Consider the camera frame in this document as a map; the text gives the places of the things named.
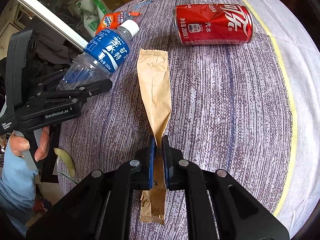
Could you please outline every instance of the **white bottle cap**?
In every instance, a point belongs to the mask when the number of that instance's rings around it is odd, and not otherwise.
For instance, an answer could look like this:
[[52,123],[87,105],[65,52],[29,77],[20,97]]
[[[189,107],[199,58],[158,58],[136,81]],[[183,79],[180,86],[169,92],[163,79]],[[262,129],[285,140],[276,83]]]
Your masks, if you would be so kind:
[[131,33],[132,37],[139,31],[139,26],[133,20],[126,20],[120,26],[126,28]]

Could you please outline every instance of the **red soda can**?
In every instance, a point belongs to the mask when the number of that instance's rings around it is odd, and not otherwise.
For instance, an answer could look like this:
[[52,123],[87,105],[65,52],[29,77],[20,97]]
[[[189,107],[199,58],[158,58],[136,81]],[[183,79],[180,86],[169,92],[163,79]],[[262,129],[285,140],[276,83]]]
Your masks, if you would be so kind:
[[173,10],[177,37],[185,45],[243,44],[253,36],[249,10],[238,4],[187,4]]

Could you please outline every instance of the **plastic water bottle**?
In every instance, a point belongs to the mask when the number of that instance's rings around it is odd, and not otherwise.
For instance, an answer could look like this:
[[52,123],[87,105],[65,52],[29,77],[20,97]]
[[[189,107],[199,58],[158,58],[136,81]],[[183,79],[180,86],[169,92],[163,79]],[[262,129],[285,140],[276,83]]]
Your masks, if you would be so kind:
[[72,90],[109,77],[130,53],[129,41],[139,31],[133,20],[126,20],[116,30],[104,29],[84,48],[73,62],[58,87]]

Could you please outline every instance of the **blue sleeve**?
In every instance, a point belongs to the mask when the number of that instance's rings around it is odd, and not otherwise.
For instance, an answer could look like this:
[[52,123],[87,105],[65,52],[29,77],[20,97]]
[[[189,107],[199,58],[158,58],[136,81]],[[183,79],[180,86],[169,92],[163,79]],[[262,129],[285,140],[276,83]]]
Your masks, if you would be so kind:
[[29,170],[23,158],[13,155],[8,142],[0,178],[0,205],[23,236],[26,235],[25,224],[31,218],[34,205],[37,174],[38,170]]

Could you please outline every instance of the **yellow stripe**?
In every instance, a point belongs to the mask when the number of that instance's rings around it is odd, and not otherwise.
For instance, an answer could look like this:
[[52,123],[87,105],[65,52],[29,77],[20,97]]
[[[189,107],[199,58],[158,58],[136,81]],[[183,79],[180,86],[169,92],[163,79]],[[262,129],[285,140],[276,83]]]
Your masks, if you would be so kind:
[[281,56],[281,52],[279,49],[279,46],[276,42],[275,37],[271,34],[270,30],[268,29],[268,27],[266,26],[266,24],[262,21],[262,19],[260,18],[260,16],[257,14],[257,12],[253,9],[253,7],[251,6],[251,4],[247,1],[247,0],[242,0],[245,5],[249,8],[249,10],[251,11],[251,13],[256,17],[256,19],[258,20],[258,22],[261,24],[261,26],[264,28],[264,30],[266,31],[267,35],[270,37],[273,48],[276,52],[276,56],[278,59],[278,63],[282,72],[282,76],[284,79],[284,85],[287,89],[287,94],[288,94],[288,99],[289,99],[289,105],[290,105],[290,109],[291,109],[291,113],[292,113],[292,138],[291,138],[291,150],[290,150],[290,159],[289,159],[289,168],[288,168],[288,172],[287,172],[287,177],[285,179],[284,182],[284,187],[283,187],[283,191],[279,200],[279,203],[276,207],[276,210],[273,212],[273,215],[276,217],[283,204],[284,201],[287,197],[287,194],[289,192],[289,188],[290,188],[290,182],[291,182],[291,178],[293,175],[293,170],[294,170],[294,163],[296,161],[296,149],[297,149],[297,141],[298,141],[298,117],[297,117],[297,110],[296,107],[294,105],[294,98],[293,98],[293,93],[291,90],[291,86],[290,86],[290,82],[289,82],[289,78],[287,75],[287,72],[285,70],[285,66],[284,66],[284,62]]

